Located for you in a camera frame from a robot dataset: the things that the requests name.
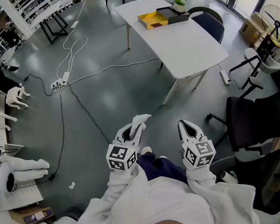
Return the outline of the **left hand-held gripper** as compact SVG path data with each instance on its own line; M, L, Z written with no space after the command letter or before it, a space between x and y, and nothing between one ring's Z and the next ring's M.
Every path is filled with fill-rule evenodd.
M116 134L112 144L109 145L106 160L112 170L128 172L134 168L138 159L139 143L143 132L142 124L139 124L131 136L132 123L122 127Z

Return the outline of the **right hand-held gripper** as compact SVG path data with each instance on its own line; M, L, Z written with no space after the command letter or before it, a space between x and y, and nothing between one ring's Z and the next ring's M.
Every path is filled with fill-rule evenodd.
M188 170L209 166L216 150L201 128L187 120L178 122L178 134L182 141L183 164Z

